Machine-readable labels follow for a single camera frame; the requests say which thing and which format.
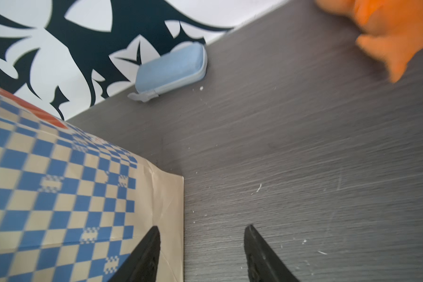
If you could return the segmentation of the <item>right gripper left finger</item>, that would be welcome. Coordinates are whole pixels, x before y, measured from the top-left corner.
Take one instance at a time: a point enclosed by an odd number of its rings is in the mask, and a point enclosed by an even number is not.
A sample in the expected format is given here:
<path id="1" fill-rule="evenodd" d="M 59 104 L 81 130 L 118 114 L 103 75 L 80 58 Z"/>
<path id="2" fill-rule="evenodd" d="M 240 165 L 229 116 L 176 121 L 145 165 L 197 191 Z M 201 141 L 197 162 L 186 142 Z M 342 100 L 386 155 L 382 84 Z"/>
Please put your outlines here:
<path id="1" fill-rule="evenodd" d="M 161 235 L 151 227 L 109 282 L 155 282 L 161 253 Z"/>

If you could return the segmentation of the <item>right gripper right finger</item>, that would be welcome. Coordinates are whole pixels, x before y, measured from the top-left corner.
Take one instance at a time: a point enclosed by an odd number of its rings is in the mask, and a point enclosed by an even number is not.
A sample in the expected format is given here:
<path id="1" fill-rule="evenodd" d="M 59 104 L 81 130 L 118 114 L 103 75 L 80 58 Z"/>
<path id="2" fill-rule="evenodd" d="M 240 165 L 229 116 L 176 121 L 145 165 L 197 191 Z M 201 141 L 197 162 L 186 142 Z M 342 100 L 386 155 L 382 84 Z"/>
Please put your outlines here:
<path id="1" fill-rule="evenodd" d="M 252 224 L 244 231 L 244 251 L 250 282 L 300 282 Z"/>

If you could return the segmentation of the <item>blue checkered paper bag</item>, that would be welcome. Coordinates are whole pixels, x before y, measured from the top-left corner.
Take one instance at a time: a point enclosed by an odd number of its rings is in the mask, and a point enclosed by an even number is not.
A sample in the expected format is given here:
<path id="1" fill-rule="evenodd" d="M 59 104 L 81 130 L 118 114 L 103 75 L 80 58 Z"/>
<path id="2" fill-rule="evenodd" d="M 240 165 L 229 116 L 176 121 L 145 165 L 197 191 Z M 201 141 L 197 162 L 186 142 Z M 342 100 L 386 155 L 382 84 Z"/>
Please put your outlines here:
<path id="1" fill-rule="evenodd" d="M 152 227 L 184 279 L 184 179 L 0 88 L 0 282 L 107 282 Z"/>

